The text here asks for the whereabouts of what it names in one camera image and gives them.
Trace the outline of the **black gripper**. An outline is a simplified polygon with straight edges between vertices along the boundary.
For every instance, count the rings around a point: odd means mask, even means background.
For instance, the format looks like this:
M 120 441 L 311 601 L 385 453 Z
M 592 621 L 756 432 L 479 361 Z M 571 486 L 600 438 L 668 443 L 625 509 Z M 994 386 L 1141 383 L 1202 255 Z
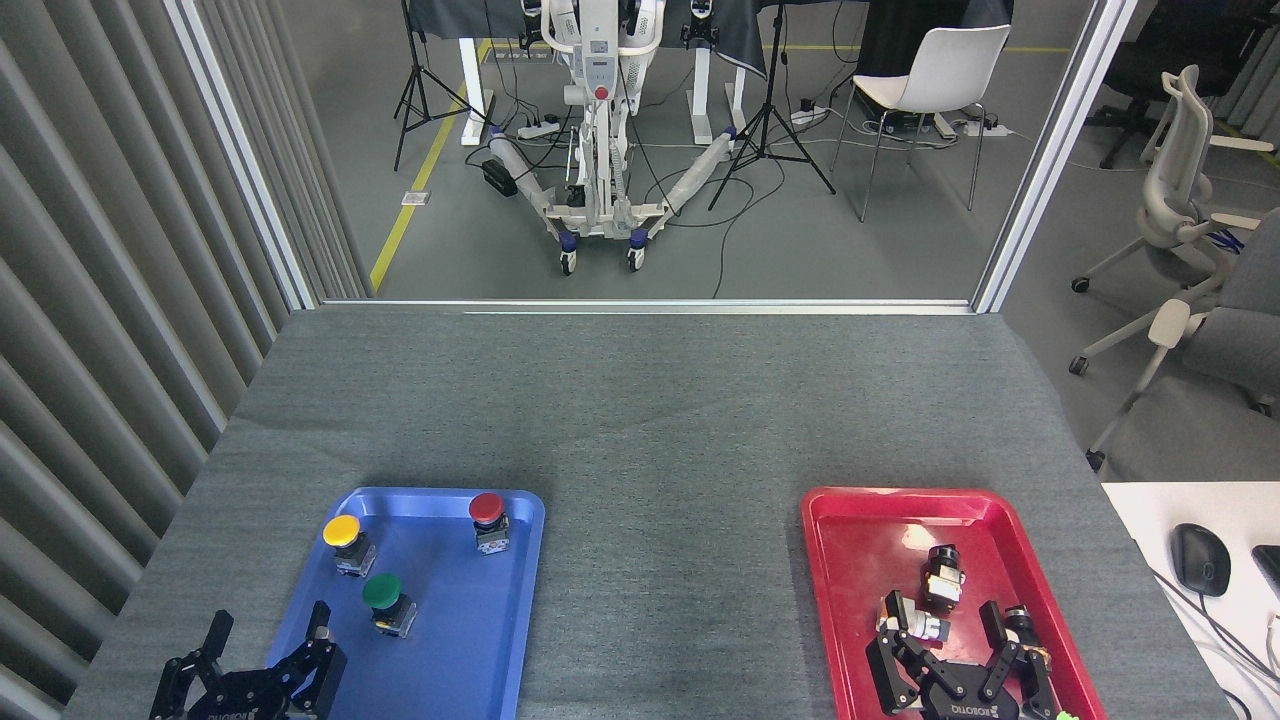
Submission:
M 228 611 L 216 611 L 202 644 L 163 666 L 150 717 L 328 717 L 347 662 L 329 629 L 330 614 L 328 603 L 315 602 L 303 641 L 269 673 L 224 675 L 218 661 L 234 620 Z M 204 694 L 188 703 L 196 679 L 201 680 Z
M 882 712 L 895 716 L 922 706 L 923 719 L 1052 719 L 1056 700 L 1050 683 L 1050 655 L 1023 605 L 1001 610 L 995 601 L 980 607 L 992 655 L 984 667 L 951 667 L 923 644 L 929 623 L 937 618 L 916 610 L 901 591 L 884 597 L 884 616 L 867 647 Z M 1005 689 L 1014 675 L 1021 692 L 1020 707 Z M 951 696 L 951 678 L 965 696 Z

